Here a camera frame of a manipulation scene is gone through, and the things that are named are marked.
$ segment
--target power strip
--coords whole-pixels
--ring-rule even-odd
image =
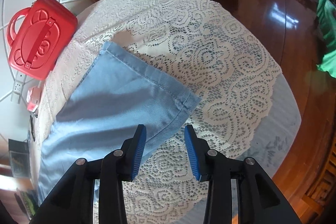
[[[18,71],[16,72],[16,77],[15,77],[15,81],[14,81],[14,85],[13,85],[13,90],[12,90],[12,95],[10,100],[13,103],[19,104],[21,101],[21,96],[22,96],[22,92],[23,92],[23,86],[26,82],[26,77],[27,75],[25,75],[24,73]]]

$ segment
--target white lace tablecloth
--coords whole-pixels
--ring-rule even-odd
[[[271,109],[273,84],[281,69],[220,4],[211,0],[101,0],[78,20],[77,32],[43,89],[31,155],[35,181],[42,142],[105,41],[120,44],[202,97],[187,123],[211,148],[231,158],[250,148],[255,129]],[[183,134],[178,132],[142,165],[133,183],[124,183],[128,222],[176,221],[206,194],[207,183],[198,183],[192,176]]]

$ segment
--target light blue cloth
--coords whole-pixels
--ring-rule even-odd
[[[76,159],[104,158],[140,123],[147,129],[143,163],[180,130],[200,100],[175,78],[106,42],[42,144],[39,203]]]

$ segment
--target red box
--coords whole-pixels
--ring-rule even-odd
[[[21,15],[26,18],[16,34],[15,22]],[[77,18],[58,1],[37,0],[32,7],[17,12],[9,22],[8,63],[26,75],[44,80],[76,27]]]

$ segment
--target green cloth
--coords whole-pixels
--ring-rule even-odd
[[[317,68],[329,72],[332,77],[336,78],[336,20],[334,11],[335,6],[330,0],[319,0],[316,13],[323,39],[327,45],[327,53]]]

